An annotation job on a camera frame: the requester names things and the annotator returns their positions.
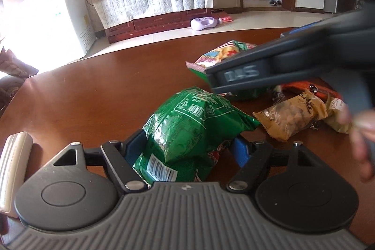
brown tabletop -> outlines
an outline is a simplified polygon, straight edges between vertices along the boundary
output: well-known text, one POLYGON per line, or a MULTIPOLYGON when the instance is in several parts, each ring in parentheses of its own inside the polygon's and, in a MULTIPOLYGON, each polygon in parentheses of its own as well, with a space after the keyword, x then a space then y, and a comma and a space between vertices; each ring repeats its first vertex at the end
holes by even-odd
MULTIPOLYGON (((11 134, 27 131, 32 135, 28 178, 73 141, 91 148, 111 139, 124 140, 174 93, 194 85, 209 90, 186 68, 185 61, 194 62, 232 39, 260 44, 287 30, 241 30, 178 38, 88 58, 34 76, 25 82, 0 119, 0 147, 11 134)), ((263 97, 233 104, 251 114, 269 107, 271 101, 263 97)), ((278 148, 303 141, 355 187, 360 204, 350 230, 366 243, 375 242, 375 181, 363 184, 359 180, 347 135, 326 125, 318 131, 304 130, 288 143, 270 139, 262 128, 243 135, 249 140, 267 139, 278 148)), ((237 169, 226 154, 209 179, 225 182, 237 169)), ((1 237, 8 243, 22 225, 6 217, 3 222, 1 237)))

gray gripper base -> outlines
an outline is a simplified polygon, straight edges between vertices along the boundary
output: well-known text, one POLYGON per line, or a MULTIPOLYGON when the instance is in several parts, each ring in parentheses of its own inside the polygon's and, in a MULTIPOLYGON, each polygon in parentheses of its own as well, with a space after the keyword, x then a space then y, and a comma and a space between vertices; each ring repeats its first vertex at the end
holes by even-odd
POLYGON ((347 230, 323 235, 286 231, 242 194, 218 183, 164 183, 123 197, 99 223, 65 233, 27 228, 14 250, 363 250, 347 230))

metal screw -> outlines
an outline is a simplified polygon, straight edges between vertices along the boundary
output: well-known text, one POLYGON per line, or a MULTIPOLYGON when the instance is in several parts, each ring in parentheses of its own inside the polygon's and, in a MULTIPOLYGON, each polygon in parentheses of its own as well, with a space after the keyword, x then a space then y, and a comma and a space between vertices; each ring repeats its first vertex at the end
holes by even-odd
POLYGON ((293 146, 294 146, 294 147, 299 147, 299 146, 301 146, 301 145, 303 145, 303 142, 302 142, 302 141, 294 141, 294 142, 293 142, 293 146))
POLYGON ((143 181, 132 180, 132 181, 129 181, 127 184, 125 184, 125 187, 131 191, 139 191, 145 187, 145 184, 143 181))
POLYGON ((247 187, 248 187, 248 184, 241 180, 235 180, 229 184, 229 188, 234 191, 242 191, 247 187))

